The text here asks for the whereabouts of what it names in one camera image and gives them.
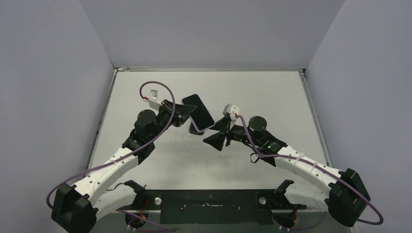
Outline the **purple phone black screen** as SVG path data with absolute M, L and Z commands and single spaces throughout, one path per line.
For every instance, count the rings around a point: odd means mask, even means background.
M 185 105 L 196 105 L 197 109 L 190 114 L 190 118 L 194 120 L 198 129 L 205 129 L 206 127 L 215 124 L 215 120 L 211 116 L 210 112 L 202 102 L 198 94 L 192 94 L 181 100 Z

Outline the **lilac silicone phone case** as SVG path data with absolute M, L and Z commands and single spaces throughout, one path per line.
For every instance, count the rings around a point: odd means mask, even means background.
M 193 120 L 192 118 L 190 118 L 190 123 L 193 123 L 193 124 L 195 125 L 197 131 L 199 131 L 199 132 L 205 132 L 206 130 L 209 130 L 209 129 L 211 129 L 213 126 L 215 126 L 215 124 L 212 124 L 211 126 L 206 127 L 205 129 L 198 129 L 197 126 L 196 126 L 196 124 L 194 123 L 194 120 Z

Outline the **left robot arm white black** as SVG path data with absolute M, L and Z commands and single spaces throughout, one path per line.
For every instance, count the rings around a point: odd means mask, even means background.
M 52 208 L 52 219 L 69 233 L 88 233 L 97 221 L 95 206 L 104 191 L 125 172 L 142 163 L 155 149 L 154 141 L 171 125 L 184 124 L 195 105 L 162 101 L 158 113 L 141 111 L 130 136 L 115 155 L 98 169 L 92 170 L 76 184 L 58 186 Z

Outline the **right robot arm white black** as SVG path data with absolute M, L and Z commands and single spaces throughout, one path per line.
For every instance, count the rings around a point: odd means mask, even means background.
M 250 147 L 260 160 L 292 172 L 309 182 L 312 187 L 284 181 L 276 189 L 275 203 L 280 208 L 302 204 L 329 212 L 339 223 L 353 227 L 371 200 L 360 175 L 348 168 L 345 171 L 318 163 L 294 150 L 287 143 L 267 131 L 267 121 L 254 116 L 248 126 L 236 125 L 242 119 L 237 115 L 225 116 L 213 130 L 215 134 L 203 142 L 221 151 L 231 141 Z

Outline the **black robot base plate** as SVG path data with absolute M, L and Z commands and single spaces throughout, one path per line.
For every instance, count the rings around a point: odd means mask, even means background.
M 160 224 L 240 224 L 272 225 L 273 216 L 281 219 L 305 210 L 291 204 L 273 189 L 167 190 L 138 189 L 125 211 L 160 213 Z

